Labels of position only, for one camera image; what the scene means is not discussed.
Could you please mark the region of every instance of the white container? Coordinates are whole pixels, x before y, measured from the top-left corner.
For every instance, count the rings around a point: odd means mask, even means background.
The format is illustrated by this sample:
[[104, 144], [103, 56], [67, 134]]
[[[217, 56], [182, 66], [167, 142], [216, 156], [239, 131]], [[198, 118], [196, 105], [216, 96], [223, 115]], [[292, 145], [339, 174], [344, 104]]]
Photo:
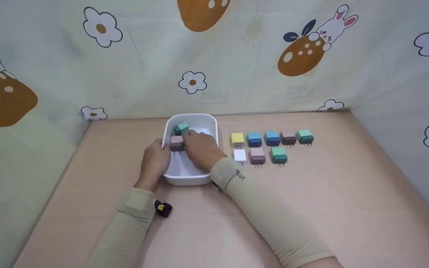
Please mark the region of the white container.
[[[174, 135], [173, 128], [186, 122], [190, 129], [196, 132], [204, 132], [214, 137], [218, 143], [218, 121], [209, 114], [177, 114], [166, 122], [165, 134], [163, 134], [162, 147], [169, 144]], [[188, 159], [185, 151], [171, 152], [170, 166], [165, 173], [166, 180], [173, 185], [203, 185], [211, 182], [210, 174], [194, 166]]]

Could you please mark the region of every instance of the black device on wrist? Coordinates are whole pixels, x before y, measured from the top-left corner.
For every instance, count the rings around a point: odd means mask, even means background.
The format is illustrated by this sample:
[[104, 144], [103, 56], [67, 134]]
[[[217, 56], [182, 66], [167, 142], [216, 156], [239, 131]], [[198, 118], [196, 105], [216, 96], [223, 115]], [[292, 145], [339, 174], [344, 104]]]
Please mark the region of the black device on wrist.
[[160, 202], [160, 200], [155, 200], [155, 211], [158, 215], [167, 218], [172, 212], [173, 207], [167, 202]]

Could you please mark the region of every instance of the arm sleeve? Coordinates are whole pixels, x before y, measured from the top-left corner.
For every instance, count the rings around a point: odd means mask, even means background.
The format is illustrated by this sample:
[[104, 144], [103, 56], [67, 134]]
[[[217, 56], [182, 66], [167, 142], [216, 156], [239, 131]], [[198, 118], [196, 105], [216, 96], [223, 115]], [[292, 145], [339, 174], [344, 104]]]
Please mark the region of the arm sleeve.
[[269, 187], [250, 178], [233, 158], [219, 160], [211, 179], [227, 193], [279, 258], [285, 268], [297, 268], [333, 256], [314, 227]]
[[94, 250], [86, 268], [133, 268], [155, 214], [152, 192], [132, 188]]

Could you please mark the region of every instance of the pink mat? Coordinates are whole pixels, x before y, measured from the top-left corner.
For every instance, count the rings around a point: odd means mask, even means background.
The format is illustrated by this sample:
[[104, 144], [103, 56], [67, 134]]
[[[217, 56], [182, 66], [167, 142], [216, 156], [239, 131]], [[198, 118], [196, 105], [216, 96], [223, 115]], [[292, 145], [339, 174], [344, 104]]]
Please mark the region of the pink mat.
[[[429, 268], [429, 205], [350, 112], [216, 118], [226, 154], [232, 152], [232, 132], [310, 129], [313, 146], [286, 149], [284, 168], [268, 163], [247, 169], [305, 215], [346, 268]], [[136, 182], [143, 150], [162, 136], [166, 121], [92, 123], [14, 268], [80, 268]], [[139, 267], [281, 267], [213, 185], [163, 181], [156, 195], [174, 210], [168, 219], [155, 217]]]

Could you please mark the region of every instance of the hand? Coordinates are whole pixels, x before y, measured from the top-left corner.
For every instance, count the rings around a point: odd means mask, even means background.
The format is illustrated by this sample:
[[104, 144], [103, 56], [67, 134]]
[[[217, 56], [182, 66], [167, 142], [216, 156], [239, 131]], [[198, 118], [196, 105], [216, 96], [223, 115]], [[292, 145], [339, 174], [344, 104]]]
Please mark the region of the hand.
[[162, 139], [156, 139], [145, 149], [140, 178], [133, 187], [153, 192], [158, 179], [165, 174], [170, 165], [170, 146], [165, 144], [165, 148], [162, 149], [161, 145]]
[[188, 158], [206, 172], [210, 172], [221, 158], [226, 157], [211, 135], [190, 130], [183, 134], [183, 140]]

